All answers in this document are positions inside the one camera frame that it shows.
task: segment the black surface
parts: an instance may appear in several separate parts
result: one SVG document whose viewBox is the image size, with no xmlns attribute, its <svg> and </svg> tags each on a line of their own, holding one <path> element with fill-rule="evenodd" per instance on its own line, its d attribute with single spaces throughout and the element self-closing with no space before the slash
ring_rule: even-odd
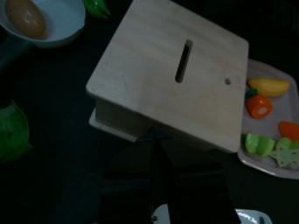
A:
<svg viewBox="0 0 299 224">
<path fill-rule="evenodd" d="M 180 2 L 248 41 L 251 59 L 299 81 L 299 38 L 264 17 L 259 1 Z M 102 174 L 130 142 L 90 127 L 95 101 L 86 84 L 128 4 L 107 1 L 110 20 L 87 17 L 71 45 L 36 50 L 11 70 L 23 77 L 14 99 L 28 118 L 34 150 L 0 166 L 0 223 L 88 224 L 98 218 Z M 236 154 L 210 154 L 224 167 L 235 207 L 267 213 L 275 224 L 299 223 L 299 181 L 244 166 Z"/>
</svg>

